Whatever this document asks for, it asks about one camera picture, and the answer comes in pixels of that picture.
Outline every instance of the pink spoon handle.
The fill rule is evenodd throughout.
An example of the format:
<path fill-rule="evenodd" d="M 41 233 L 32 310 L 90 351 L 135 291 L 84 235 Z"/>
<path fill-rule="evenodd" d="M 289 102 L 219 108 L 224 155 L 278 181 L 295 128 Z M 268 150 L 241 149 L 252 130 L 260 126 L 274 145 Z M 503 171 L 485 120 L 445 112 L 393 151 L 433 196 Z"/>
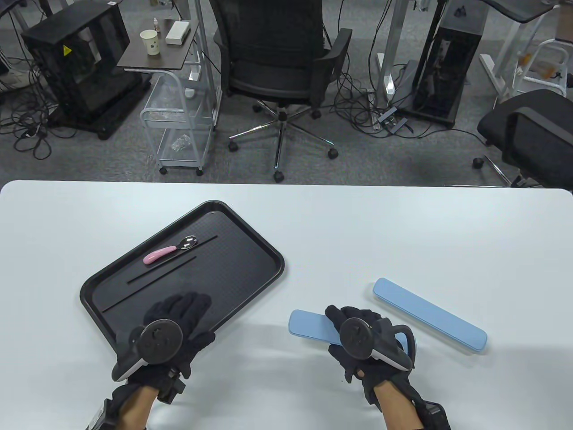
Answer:
<path fill-rule="evenodd" d="M 157 259 L 163 257 L 164 255 L 167 255 L 173 251 L 176 251 L 176 250 L 177 250 L 177 247 L 172 245 L 172 246 L 167 247 L 167 248 L 161 248 L 161 249 L 158 249 L 157 251 L 153 251 L 152 253 L 147 254 L 145 256 L 145 258 L 143 259 L 143 264 L 151 264 L 155 260 L 157 260 Z"/>

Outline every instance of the spoon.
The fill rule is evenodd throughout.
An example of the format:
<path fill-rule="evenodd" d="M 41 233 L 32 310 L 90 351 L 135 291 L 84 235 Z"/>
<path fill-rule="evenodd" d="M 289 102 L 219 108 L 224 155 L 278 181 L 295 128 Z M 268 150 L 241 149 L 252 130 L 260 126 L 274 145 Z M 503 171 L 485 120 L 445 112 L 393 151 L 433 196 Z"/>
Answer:
<path fill-rule="evenodd" d="M 181 242 L 179 242 L 179 245 L 175 246 L 175 245 L 171 245 L 170 247 L 165 247 L 165 248 L 161 248 L 158 249 L 157 251 L 153 251 L 149 254 L 147 254 L 145 256 L 145 258 L 143 259 L 143 264 L 151 264 L 154 261 L 156 261 L 157 259 L 172 253 L 173 251 L 177 251 L 178 249 L 191 249 L 192 247 L 194 247 L 195 245 L 197 245 L 197 238 L 195 236 L 187 236 L 185 237 Z"/>

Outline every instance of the black computer tower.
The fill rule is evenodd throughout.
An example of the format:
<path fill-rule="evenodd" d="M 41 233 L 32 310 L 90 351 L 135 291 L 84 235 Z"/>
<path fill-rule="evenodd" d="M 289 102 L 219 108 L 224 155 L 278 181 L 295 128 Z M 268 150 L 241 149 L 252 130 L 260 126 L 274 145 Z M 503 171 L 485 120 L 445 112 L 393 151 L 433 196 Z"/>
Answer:
<path fill-rule="evenodd" d="M 449 119 L 457 112 L 466 74 L 481 41 L 488 5 L 476 0 L 450 0 L 431 42 L 413 109 Z"/>
<path fill-rule="evenodd" d="M 22 39 L 72 124 L 96 121 L 142 82 L 140 73 L 116 67 L 129 37 L 115 2 L 75 2 Z"/>

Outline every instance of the black office chair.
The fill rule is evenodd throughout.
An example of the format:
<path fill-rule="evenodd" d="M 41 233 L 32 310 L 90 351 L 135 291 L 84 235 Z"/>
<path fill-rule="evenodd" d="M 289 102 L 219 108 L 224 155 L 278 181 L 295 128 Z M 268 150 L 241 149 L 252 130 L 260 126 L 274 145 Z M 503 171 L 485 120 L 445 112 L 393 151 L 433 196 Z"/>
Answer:
<path fill-rule="evenodd" d="M 324 49 L 322 0 L 210 0 L 217 20 L 215 43 L 221 50 L 221 87 L 226 94 L 257 99 L 255 112 L 272 116 L 266 124 L 229 138 L 229 150 L 237 151 L 235 139 L 279 125 L 274 158 L 274 180 L 282 182 L 278 169 L 282 139 L 287 125 L 331 146 L 328 157 L 338 151 L 329 140 L 316 136 L 291 121 L 307 111 L 320 117 L 328 85 L 337 80 L 352 36 L 340 29 L 330 50 Z M 265 101 L 278 104 L 272 110 Z M 287 107 L 307 107 L 289 115 Z"/>
<path fill-rule="evenodd" d="M 573 102 L 548 89 L 524 93 L 499 104 L 477 127 L 502 151 L 502 160 L 520 169 L 510 181 L 487 159 L 508 185 L 532 178 L 547 188 L 573 190 Z M 474 167 L 481 168 L 481 159 Z"/>

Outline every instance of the hand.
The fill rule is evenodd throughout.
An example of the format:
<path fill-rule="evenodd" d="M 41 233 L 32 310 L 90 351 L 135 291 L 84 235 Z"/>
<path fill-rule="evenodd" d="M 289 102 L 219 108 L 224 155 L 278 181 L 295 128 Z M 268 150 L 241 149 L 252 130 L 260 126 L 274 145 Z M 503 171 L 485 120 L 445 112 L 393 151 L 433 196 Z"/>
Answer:
<path fill-rule="evenodd" d="M 191 376 L 191 361 L 199 351 L 215 340 L 215 334 L 210 331 L 189 339 L 189 335 L 210 306 L 211 297 L 196 292 L 189 292 L 184 296 L 177 294 L 155 303 L 146 312 L 143 323 L 147 325 L 158 319 L 170 319 L 176 322 L 183 332 L 183 344 L 168 362 L 143 366 L 129 377 L 129 381 L 161 389 L 161 384 L 165 378 L 169 378 L 171 369 L 180 372 L 185 379 L 188 379 Z"/>
<path fill-rule="evenodd" d="M 340 326 L 348 318 L 360 318 L 370 326 L 373 326 L 377 320 L 382 318 L 380 314 L 372 312 L 371 310 L 360 310 L 351 306 L 338 309 L 336 306 L 330 305 L 326 308 L 325 314 L 334 324 L 336 331 L 340 331 Z M 396 342 L 398 346 L 403 349 L 400 342 Z M 410 385 L 408 381 L 409 372 L 398 370 L 382 360 L 374 358 L 358 360 L 348 355 L 345 349 L 339 345 L 331 345 L 328 347 L 328 352 L 331 356 L 336 358 L 338 363 L 344 368 L 344 377 L 349 384 L 352 381 L 352 376 L 362 381 L 364 396 L 371 405 L 375 404 L 380 407 L 376 394 L 374 393 L 374 388 L 385 381 L 394 382 L 396 386 L 403 386 L 404 384 Z"/>

